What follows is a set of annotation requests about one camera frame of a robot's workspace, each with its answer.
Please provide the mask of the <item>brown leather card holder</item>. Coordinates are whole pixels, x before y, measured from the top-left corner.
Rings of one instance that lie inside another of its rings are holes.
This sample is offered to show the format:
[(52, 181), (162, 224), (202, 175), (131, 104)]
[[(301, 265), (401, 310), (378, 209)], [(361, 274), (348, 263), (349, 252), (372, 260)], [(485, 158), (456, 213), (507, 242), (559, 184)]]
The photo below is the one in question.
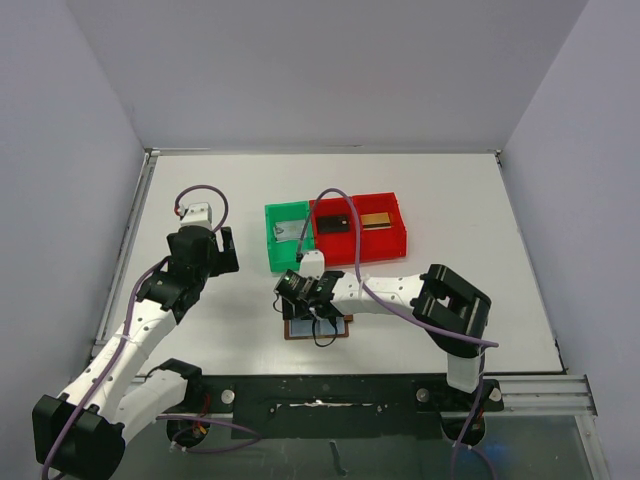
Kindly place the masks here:
[(286, 340), (320, 340), (346, 338), (349, 336), (349, 326), (353, 321), (352, 315), (339, 317), (332, 325), (328, 319), (292, 319), (284, 321), (284, 338)]

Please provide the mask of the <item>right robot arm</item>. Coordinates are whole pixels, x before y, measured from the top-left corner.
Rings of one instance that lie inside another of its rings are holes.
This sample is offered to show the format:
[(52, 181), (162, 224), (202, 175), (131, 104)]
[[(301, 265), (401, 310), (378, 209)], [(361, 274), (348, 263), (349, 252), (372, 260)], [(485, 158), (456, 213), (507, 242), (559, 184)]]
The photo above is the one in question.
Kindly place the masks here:
[(448, 386), (465, 393), (478, 388), (484, 352), (497, 346), (483, 338), (490, 298), (442, 264), (403, 277), (360, 278), (333, 270), (315, 278), (288, 270), (274, 292), (311, 319), (395, 315), (425, 330), (447, 355)]

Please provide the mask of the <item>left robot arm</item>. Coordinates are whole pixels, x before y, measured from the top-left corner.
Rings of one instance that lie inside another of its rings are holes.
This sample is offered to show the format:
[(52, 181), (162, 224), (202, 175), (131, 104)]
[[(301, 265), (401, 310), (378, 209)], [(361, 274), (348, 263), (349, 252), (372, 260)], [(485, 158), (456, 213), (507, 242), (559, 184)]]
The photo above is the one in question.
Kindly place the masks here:
[(114, 420), (148, 355), (199, 300), (211, 277), (239, 269), (230, 228), (183, 226), (168, 235), (169, 256), (136, 281), (125, 320), (92, 363), (58, 396), (43, 396), (32, 412), (41, 476), (51, 470), (106, 479), (125, 451), (124, 426)]

